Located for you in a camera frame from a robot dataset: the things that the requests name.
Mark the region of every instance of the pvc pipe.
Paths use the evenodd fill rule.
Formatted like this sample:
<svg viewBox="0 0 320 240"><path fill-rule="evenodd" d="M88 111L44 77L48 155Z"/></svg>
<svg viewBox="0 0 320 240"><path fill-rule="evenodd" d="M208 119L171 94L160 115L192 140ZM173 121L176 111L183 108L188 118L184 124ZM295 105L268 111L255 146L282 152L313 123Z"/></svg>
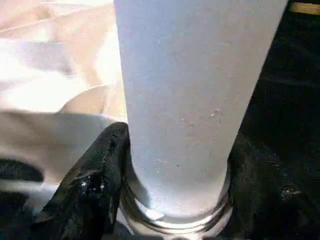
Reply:
<svg viewBox="0 0 320 240"><path fill-rule="evenodd" d="M286 3L115 1L127 182L155 216L199 221L226 195L228 155Z"/></svg>

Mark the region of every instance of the crumpled plastic sheet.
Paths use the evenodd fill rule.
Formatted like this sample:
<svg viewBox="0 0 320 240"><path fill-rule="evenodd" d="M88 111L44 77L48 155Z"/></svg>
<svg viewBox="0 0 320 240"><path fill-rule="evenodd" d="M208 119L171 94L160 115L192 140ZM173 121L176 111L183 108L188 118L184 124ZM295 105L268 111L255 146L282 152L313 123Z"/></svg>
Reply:
<svg viewBox="0 0 320 240"><path fill-rule="evenodd" d="M127 121L113 2L0 0L0 72L0 159L43 174L41 209L96 137Z"/></svg>

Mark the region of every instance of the white pipe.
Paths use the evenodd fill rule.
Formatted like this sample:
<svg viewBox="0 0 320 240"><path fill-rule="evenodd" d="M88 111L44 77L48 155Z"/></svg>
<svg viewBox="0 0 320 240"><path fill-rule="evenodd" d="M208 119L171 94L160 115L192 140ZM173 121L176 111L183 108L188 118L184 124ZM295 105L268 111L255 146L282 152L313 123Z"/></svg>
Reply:
<svg viewBox="0 0 320 240"><path fill-rule="evenodd" d="M212 214L286 0L116 0L136 199L170 223Z"/></svg>

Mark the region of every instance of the shiny metal base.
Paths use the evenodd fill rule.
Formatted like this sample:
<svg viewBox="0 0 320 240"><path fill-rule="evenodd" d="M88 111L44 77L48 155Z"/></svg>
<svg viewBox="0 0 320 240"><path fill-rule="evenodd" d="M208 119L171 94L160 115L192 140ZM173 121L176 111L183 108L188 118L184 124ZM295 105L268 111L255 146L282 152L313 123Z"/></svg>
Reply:
<svg viewBox="0 0 320 240"><path fill-rule="evenodd" d="M122 223L130 227L137 235L161 236L164 239L202 239L218 235L228 223L233 208L226 196L212 214L201 220L189 223L165 222L160 215L151 209L143 208L126 187L121 194Z"/></svg>

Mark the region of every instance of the white cylinder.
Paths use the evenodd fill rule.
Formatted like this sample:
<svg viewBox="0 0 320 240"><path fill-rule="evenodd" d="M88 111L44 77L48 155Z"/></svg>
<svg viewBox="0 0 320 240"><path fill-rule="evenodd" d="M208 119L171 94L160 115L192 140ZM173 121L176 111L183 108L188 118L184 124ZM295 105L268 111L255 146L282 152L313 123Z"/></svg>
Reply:
<svg viewBox="0 0 320 240"><path fill-rule="evenodd" d="M116 0L136 199L209 216L286 0Z"/></svg>

